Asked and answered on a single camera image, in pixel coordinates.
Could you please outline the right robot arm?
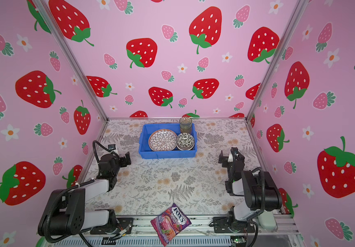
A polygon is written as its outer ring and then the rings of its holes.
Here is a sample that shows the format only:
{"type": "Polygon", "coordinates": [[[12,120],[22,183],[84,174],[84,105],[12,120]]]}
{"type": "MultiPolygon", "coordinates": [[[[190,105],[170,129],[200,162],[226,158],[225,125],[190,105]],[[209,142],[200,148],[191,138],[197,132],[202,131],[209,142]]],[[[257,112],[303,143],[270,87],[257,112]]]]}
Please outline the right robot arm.
{"type": "Polygon", "coordinates": [[[244,161],[245,157],[237,147],[232,147],[228,156],[219,155],[218,163],[227,169],[226,192],[243,197],[244,202],[231,207],[226,217],[214,218],[214,228],[237,232],[263,213],[282,208],[282,196],[270,173],[261,167],[245,170],[244,161]]]}

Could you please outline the purple striped bowl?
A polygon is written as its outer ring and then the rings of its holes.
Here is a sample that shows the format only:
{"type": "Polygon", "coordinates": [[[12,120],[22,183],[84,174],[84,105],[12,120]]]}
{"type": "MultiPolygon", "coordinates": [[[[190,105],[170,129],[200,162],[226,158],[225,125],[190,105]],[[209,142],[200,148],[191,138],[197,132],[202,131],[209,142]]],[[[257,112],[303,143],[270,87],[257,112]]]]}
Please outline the purple striped bowl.
{"type": "Polygon", "coordinates": [[[193,147],[194,147],[194,145],[192,145],[191,147],[183,147],[183,146],[177,145],[177,148],[181,151],[189,151],[189,150],[192,150],[193,147]]]}

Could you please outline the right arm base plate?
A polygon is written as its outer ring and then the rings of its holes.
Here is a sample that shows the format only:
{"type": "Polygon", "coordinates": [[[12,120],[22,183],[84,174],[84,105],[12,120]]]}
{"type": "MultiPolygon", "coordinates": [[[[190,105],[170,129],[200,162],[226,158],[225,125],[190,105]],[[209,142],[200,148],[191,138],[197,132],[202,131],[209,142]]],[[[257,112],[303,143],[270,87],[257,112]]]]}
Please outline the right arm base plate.
{"type": "Polygon", "coordinates": [[[255,233],[256,231],[256,227],[253,224],[237,221],[227,216],[213,217],[209,227],[212,227],[215,233],[225,234],[255,233]]]}

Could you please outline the flower pattern plate brown rim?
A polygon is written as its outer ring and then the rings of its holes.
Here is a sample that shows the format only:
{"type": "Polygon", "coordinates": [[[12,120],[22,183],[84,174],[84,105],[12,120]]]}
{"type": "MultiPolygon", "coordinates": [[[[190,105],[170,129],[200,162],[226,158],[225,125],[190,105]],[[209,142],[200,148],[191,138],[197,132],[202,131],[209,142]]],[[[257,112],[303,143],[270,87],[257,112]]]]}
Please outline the flower pattern plate brown rim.
{"type": "Polygon", "coordinates": [[[176,138],[172,130],[160,129],[150,135],[148,144],[152,151],[172,151],[176,148],[176,138]]]}

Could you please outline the yellow transparent cup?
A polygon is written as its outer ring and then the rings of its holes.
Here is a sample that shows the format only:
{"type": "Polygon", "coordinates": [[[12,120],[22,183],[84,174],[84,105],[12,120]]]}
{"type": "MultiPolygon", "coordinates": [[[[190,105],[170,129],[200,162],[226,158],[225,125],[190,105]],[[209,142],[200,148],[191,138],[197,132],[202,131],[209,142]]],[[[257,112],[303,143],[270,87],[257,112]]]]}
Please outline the yellow transparent cup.
{"type": "Polygon", "coordinates": [[[192,133],[192,128],[193,128],[193,125],[180,125],[181,133],[191,134],[192,133]]]}

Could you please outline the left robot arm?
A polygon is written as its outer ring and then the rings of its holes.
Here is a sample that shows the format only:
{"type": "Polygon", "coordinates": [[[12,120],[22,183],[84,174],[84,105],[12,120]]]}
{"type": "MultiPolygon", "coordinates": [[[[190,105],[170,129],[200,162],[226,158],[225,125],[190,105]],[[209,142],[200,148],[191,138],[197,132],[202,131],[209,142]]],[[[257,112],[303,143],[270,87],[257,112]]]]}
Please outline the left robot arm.
{"type": "Polygon", "coordinates": [[[130,153],[119,156],[115,144],[101,146],[107,154],[95,154],[98,175],[81,184],[75,182],[66,189],[54,190],[48,200],[38,225],[38,234],[50,244],[70,236],[79,235],[87,246],[90,242],[84,233],[112,234],[110,241],[116,241],[130,234],[133,218],[117,219],[114,210],[87,211],[86,202],[110,192],[117,183],[119,170],[131,164],[130,153]]]}

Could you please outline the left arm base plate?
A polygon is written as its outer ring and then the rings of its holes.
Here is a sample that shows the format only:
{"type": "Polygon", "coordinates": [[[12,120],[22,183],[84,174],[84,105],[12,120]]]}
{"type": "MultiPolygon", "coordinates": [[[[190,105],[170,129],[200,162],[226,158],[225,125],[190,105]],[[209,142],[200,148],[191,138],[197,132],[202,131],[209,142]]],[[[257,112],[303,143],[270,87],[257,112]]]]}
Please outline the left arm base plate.
{"type": "Polygon", "coordinates": [[[117,218],[115,222],[112,222],[105,227],[104,232],[106,234],[116,235],[125,230],[125,235],[131,234],[133,221],[134,218],[129,217],[117,218]]]}

